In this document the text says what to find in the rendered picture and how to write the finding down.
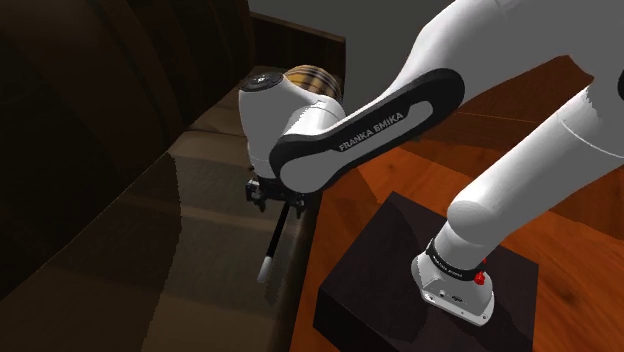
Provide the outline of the black stick with white tip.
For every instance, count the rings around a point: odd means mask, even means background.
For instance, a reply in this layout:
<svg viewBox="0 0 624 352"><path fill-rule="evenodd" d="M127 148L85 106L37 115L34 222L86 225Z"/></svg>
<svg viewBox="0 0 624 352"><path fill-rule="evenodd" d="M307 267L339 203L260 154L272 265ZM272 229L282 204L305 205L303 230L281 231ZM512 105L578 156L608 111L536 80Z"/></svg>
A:
<svg viewBox="0 0 624 352"><path fill-rule="evenodd" d="M261 264L258 276L257 276L257 281L259 283L264 283L268 277L268 273L271 269L272 266L272 261L273 261L273 257L275 255L276 249L277 249L277 245L279 243L280 237L282 235L283 229L284 229L284 225L288 216L288 212L289 212L289 204L285 203L282 207L282 210L280 212L280 216L278 218L277 224L275 226L274 232L272 234L272 238L270 240L270 243L268 245L265 257L263 259L263 262Z"/></svg>

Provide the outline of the dark robot stand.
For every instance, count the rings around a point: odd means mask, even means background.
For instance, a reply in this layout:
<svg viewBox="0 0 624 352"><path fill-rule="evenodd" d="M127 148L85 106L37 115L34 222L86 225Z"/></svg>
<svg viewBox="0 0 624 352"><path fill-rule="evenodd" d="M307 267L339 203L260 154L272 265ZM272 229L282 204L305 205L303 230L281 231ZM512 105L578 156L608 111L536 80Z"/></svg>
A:
<svg viewBox="0 0 624 352"><path fill-rule="evenodd" d="M487 258L484 326L423 300L411 262L444 222L392 193L320 285L314 328L340 352L534 352L538 266L502 246Z"/></svg>

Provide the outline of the plaid round cushion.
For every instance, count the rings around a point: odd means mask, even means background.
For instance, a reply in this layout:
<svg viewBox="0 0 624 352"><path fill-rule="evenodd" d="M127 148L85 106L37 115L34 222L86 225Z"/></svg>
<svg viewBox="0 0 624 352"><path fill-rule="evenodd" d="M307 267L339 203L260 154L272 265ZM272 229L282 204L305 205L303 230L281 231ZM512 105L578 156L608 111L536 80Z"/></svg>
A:
<svg viewBox="0 0 624 352"><path fill-rule="evenodd" d="M343 101L342 90L337 79L321 67L299 65L284 73L296 86L312 93L333 98L339 104Z"/></svg>

